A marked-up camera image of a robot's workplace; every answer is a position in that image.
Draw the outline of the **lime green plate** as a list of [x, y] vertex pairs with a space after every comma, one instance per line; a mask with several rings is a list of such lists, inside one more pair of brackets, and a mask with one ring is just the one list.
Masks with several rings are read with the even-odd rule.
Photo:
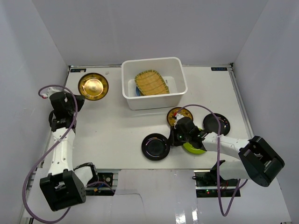
[[183, 149], [191, 154], [200, 155], [204, 154], [206, 151], [203, 149], [194, 148], [190, 143], [183, 144]]

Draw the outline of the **black plate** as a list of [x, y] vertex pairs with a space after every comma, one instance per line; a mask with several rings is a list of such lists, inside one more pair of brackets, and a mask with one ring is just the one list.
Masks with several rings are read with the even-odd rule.
[[168, 139], [159, 133], [147, 135], [141, 144], [143, 155], [150, 161], [161, 161], [165, 159], [170, 152]]

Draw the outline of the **blue plate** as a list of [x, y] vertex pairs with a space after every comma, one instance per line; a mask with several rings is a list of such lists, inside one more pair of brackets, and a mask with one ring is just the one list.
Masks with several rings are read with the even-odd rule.
[[142, 96], [142, 93], [140, 92], [138, 87], [136, 87], [135, 92], [137, 96]]

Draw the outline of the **fan-shaped bamboo woven tray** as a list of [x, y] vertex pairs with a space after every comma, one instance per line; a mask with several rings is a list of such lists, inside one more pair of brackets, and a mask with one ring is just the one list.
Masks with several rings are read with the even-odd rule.
[[137, 74], [135, 84], [142, 96], [170, 94], [169, 87], [156, 70], [145, 70]]

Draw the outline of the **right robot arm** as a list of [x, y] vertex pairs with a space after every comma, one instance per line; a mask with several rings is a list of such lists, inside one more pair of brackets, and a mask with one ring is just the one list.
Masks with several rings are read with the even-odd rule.
[[248, 179], [268, 187], [285, 166], [284, 160], [260, 136], [235, 139], [195, 126], [191, 118], [172, 116], [169, 144], [172, 147], [190, 145], [196, 151], [217, 152], [233, 157], [234, 161], [217, 159], [207, 175], [216, 186], [230, 179]]

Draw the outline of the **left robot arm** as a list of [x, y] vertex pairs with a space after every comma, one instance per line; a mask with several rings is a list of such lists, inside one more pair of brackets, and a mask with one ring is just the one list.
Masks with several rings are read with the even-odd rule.
[[50, 87], [43, 95], [53, 107], [49, 115], [54, 141], [51, 166], [40, 188], [52, 211], [62, 210], [86, 201], [85, 187], [98, 183], [99, 175], [93, 163], [73, 166], [73, 143], [76, 136], [77, 114], [85, 97]]

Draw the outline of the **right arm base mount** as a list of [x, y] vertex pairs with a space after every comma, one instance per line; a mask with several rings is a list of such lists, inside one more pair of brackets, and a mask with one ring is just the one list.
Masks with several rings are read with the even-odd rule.
[[[195, 171], [192, 179], [195, 181], [197, 198], [217, 198], [217, 167], [216, 164], [208, 170]], [[237, 179], [224, 180], [220, 177], [221, 197], [231, 197], [237, 186]]]

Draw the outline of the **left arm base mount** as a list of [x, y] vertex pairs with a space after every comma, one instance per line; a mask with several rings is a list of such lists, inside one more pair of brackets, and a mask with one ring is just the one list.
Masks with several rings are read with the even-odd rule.
[[97, 176], [87, 183], [87, 196], [113, 196], [115, 187], [113, 186], [114, 174], [109, 172], [98, 172]]

